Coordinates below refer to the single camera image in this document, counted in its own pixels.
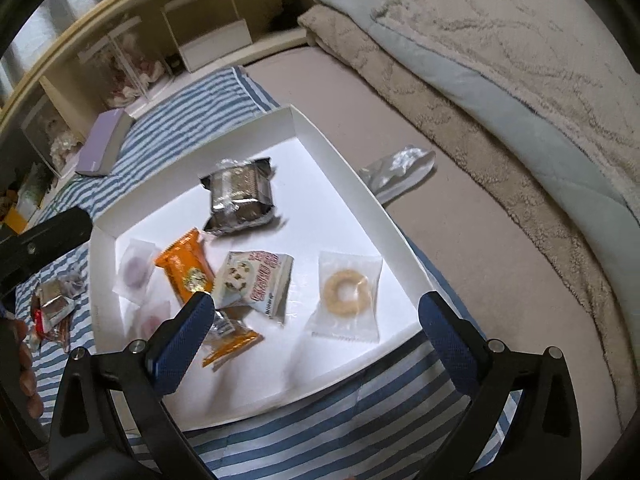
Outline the person's hand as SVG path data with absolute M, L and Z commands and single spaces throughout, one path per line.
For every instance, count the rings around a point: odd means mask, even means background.
M 18 360 L 21 367 L 20 387 L 27 398 L 26 408 L 32 419 L 40 419 L 44 406 L 37 390 L 37 379 L 32 370 L 32 352 L 30 352 L 27 344 L 24 343 L 28 327 L 21 320 L 13 320 L 12 325 L 18 341 Z

